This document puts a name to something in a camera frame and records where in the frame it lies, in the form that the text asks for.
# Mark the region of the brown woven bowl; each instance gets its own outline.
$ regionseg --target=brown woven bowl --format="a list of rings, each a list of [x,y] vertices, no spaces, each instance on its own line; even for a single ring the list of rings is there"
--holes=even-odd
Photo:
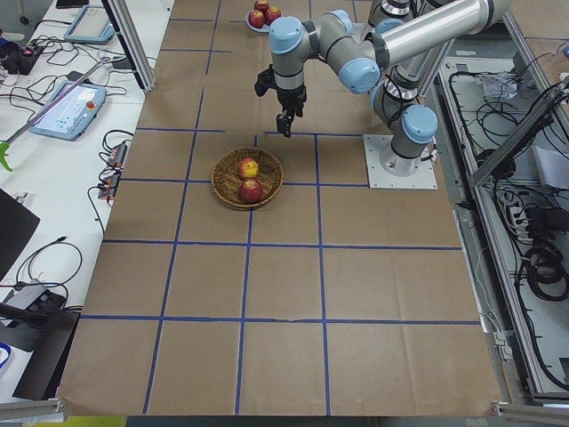
[[[259,164],[256,180],[263,188],[263,199],[259,203],[246,204],[239,197],[239,164],[250,157]],[[283,167],[278,159],[264,149],[234,149],[223,156],[212,172],[213,191],[226,205],[236,209],[250,209],[268,203],[283,184]]]

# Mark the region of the bowl of apples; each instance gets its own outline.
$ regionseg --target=bowl of apples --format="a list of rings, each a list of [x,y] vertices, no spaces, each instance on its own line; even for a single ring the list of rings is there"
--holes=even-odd
[[[268,33],[270,24],[281,17],[281,10],[270,5],[268,0],[256,0],[253,10],[247,13],[245,22],[247,27],[258,33]]]
[[[235,209],[267,204],[283,185],[283,167],[264,149],[234,149],[223,156],[212,172],[213,191]]]

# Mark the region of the apple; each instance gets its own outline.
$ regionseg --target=apple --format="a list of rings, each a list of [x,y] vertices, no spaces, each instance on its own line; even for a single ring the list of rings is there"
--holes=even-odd
[[[247,21],[253,28],[263,28],[265,25],[265,15],[261,11],[250,11]]]
[[[265,23],[270,25],[273,20],[281,17],[281,10],[276,6],[270,6],[265,12]]]
[[[245,203],[259,203],[263,199],[263,188],[260,182],[255,179],[241,182],[239,197],[241,197],[241,200]]]
[[[246,157],[239,164],[239,178],[246,180],[247,178],[255,178],[259,173],[259,164],[252,158]]]
[[[255,9],[255,11],[261,11],[264,13],[267,11],[268,6],[269,4],[267,0],[257,0],[253,9]]]

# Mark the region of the blue joint cap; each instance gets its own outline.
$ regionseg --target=blue joint cap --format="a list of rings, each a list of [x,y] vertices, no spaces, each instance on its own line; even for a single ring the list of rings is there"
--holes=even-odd
[[[411,141],[426,144],[435,136],[438,119],[432,109],[423,105],[412,105],[403,113],[403,130]]]
[[[380,79],[380,66],[369,58],[356,58],[341,68],[338,77],[352,93],[366,93]]]
[[[349,18],[349,15],[346,11],[343,11],[342,9],[338,9],[337,11],[331,11],[331,12],[327,12],[327,13],[331,13],[332,15],[335,15],[338,18],[340,18],[340,20],[344,24],[344,28],[346,29],[346,32],[351,36],[354,34],[354,26],[352,25],[352,20]]]
[[[377,96],[384,83],[385,81],[381,80],[377,85],[373,87],[372,91],[370,92],[370,106],[372,107],[372,110],[375,110],[375,97]]]
[[[399,27],[400,25],[405,24],[402,20],[398,20],[397,18],[389,18],[388,20],[383,20],[375,27],[375,32],[377,34],[383,34],[386,31],[389,31],[395,27]]]
[[[283,16],[270,24],[268,44],[275,55],[285,55],[301,43],[302,22],[293,16]]]

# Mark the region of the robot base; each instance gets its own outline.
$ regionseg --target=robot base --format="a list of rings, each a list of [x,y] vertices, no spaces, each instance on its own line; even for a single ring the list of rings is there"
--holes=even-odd
[[[435,171],[430,161],[420,162],[410,176],[395,176],[380,163],[381,151],[391,143],[392,135],[364,135],[365,162],[370,189],[437,189]],[[429,155],[428,149],[423,156]]]

